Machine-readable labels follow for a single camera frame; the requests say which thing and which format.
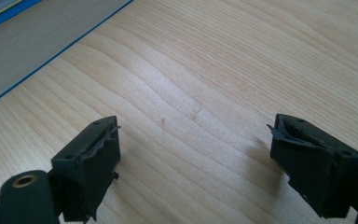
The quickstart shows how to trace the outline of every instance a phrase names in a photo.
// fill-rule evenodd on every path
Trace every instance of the blue edge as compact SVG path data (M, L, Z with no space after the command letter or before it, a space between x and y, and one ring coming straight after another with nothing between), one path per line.
M33 1L22 1L25 2L25 4L28 4L28 7L33 6L34 4L40 2L41 0L33 0ZM8 88L6 91L2 92L0 94L0 98L2 96L4 96L6 93L10 92L11 90L13 90L15 87L17 87L20 83L22 83L25 79L27 79L28 77L30 77L31 75L33 75L35 72L37 72L39 69L41 69L43 66L45 66L47 63L51 62L53 59L55 59L58 55L60 55L61 53L63 53L66 49L69 49L72 45L75 44L75 42L77 42L79 39L83 38L83 36L87 35L89 32L93 31L95 28L97 28L99 25L101 25L102 23L104 23L105 21L107 21L109 18L111 18L113 15L115 15L117 12L119 12L122 8L124 8L126 5L128 5L130 2L132 2L132 0L129 0L128 2L126 2L123 6L119 7L116 11L112 12L112 14L110 14L108 17L106 17L105 19L103 19L101 22L99 22L98 24L96 24L94 27L92 27L89 31L87 31L85 34L81 35L80 37L78 37L77 39L75 39L72 43L70 43L68 46L66 46L65 48L63 48L62 50L60 50L57 54L55 54L54 56L52 56L50 59L48 59L45 63L42 63L40 66L38 66L34 71L32 71L30 74L28 74L27 76L25 76L23 79L21 79L20 81L18 81L17 83L15 83L13 86L11 86L10 88ZM17 13L12 13L11 16L5 16L0 18L0 23L10 19L11 17L19 14L20 12L22 12L23 10L25 10L28 7L25 6L19 6L21 4L18 3L16 6L14 7L21 7L20 11L17 11Z

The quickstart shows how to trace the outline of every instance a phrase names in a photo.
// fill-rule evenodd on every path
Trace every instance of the wooden table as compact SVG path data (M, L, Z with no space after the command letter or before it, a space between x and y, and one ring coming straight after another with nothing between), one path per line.
M287 184L277 113L358 149L358 0L134 1L0 99L0 186L117 115L98 223L353 223Z

